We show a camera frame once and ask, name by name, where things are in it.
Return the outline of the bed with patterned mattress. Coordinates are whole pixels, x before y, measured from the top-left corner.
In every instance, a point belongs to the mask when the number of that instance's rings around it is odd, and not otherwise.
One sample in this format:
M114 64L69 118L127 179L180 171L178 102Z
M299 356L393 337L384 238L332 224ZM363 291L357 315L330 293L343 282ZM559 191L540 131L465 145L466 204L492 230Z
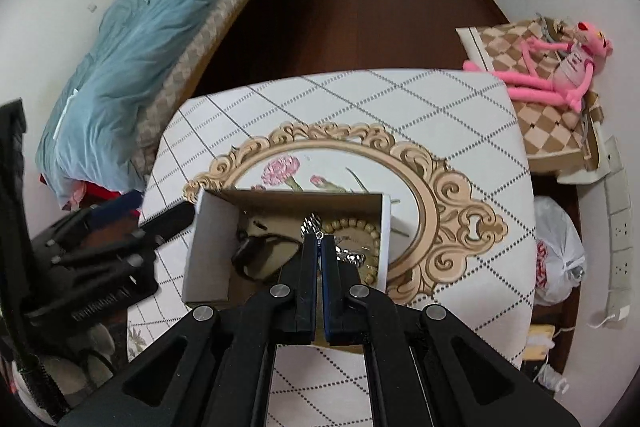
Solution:
M153 101L138 117L132 165L146 179L152 171L166 127L198 87L205 69L244 6L250 0L218 0L186 46Z

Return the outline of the clear plastic bottle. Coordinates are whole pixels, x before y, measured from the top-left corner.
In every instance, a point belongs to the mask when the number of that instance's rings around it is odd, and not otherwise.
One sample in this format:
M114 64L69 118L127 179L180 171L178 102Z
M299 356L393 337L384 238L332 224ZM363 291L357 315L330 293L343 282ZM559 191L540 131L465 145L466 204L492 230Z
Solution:
M560 395L564 395L564 393L570 389L570 383L567 378L549 364L541 366L539 372L534 378L534 382L541 384L542 387L552 391L553 393L559 393Z

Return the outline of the white plastic bag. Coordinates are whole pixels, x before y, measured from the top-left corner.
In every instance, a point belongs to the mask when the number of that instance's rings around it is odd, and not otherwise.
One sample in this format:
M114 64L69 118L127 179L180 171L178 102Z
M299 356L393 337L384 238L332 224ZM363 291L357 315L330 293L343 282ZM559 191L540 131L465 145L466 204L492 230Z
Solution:
M586 274L586 253L568 213L552 198L536 196L537 306L552 307L568 298Z

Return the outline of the light blue duvet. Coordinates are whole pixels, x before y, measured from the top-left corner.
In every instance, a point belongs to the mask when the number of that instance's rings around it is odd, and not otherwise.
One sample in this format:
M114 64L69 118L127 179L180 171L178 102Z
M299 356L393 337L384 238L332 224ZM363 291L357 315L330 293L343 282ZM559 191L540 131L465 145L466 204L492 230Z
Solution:
M37 147L39 173L113 192L148 183L132 165L137 121L218 0L114 0Z

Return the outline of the pink panther plush toy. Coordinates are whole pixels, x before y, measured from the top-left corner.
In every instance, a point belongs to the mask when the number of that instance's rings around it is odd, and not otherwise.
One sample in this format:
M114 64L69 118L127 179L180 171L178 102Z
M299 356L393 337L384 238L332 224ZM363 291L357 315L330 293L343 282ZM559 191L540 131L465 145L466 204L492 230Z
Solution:
M515 102L560 106L575 113L613 54L612 40L593 23L538 16L498 26L457 30L468 54L465 72L489 72Z

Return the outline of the yellow tissue box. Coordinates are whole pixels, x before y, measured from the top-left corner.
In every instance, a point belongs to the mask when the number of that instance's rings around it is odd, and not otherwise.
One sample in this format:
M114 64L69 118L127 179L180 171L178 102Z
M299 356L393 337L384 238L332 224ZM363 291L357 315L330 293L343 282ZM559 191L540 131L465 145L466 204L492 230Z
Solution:
M544 361L554 347L554 336L555 327L553 325L530 325L522 360L524 362Z

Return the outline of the brown checkered cushion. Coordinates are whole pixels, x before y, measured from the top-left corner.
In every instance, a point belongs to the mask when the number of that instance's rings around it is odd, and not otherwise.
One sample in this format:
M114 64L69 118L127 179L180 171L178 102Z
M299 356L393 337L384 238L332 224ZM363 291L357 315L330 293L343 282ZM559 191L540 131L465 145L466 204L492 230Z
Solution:
M521 42L532 37L548 43L569 42L570 24L539 15L492 27L462 27L457 34L468 59L480 69L525 74ZM587 92L581 114L538 102L515 101L513 106L534 173L569 176L601 166L603 112L596 91Z

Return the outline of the white phone charger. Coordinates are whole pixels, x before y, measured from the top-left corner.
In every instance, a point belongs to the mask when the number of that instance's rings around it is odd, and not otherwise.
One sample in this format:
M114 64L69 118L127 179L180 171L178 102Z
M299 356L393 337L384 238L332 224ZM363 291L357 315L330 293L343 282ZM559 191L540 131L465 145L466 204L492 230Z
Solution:
M600 329L604 327L606 324L610 323L618 323L626 320L630 312L630 306L626 306L620 309L617 309L614 313L608 314L606 317L598 323L589 323L588 326L592 329Z

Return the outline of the white diamond pattern tablecloth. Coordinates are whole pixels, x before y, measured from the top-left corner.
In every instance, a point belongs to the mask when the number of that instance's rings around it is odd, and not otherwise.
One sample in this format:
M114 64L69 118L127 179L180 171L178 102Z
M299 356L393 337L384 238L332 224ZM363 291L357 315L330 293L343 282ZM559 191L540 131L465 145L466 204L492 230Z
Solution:
M198 184L381 193L386 281L398 303L437 303L514 365L533 314L532 181L513 105L488 74L328 72L191 98L160 138L141 214Z

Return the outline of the black smart band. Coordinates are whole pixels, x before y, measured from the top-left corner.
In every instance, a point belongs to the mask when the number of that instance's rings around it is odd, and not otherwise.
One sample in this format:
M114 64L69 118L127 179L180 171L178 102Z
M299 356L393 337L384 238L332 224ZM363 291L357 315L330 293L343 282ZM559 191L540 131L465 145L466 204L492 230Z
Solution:
M300 239L273 232L258 220L250 220L236 230L238 248L231 258L232 267L242 279L261 282L282 269L303 247Z

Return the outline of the open cardboard box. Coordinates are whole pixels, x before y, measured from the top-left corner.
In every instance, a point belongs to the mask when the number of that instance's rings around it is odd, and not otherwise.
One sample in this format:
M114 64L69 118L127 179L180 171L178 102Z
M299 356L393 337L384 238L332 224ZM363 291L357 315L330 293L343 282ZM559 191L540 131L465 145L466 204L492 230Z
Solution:
M188 306L226 303L240 248L238 234L277 233L301 239L303 220L316 215L328 223L342 218L364 220L378 228L378 275L374 287L385 291L390 249L390 196L319 191L201 190L194 206L191 244L186 254L182 301Z

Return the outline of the red bed sheet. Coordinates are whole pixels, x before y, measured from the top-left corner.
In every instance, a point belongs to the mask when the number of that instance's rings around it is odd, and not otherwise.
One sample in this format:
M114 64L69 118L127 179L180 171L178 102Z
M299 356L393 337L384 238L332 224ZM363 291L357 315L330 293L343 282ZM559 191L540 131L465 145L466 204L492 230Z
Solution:
M77 210L100 205L119 198L122 193L107 190L91 182L65 178L65 176L46 176L40 173L39 182L50 188L55 204L61 210Z

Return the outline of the white power strip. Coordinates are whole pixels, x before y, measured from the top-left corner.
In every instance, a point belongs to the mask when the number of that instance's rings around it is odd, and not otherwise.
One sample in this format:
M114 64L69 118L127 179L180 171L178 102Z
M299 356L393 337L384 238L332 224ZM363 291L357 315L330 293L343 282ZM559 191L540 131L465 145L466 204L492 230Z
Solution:
M610 172L604 178L611 254L608 301L606 302L606 315L608 315L631 304L634 228L628 176L615 136L611 136L605 142L605 150L608 155L608 167L610 167Z

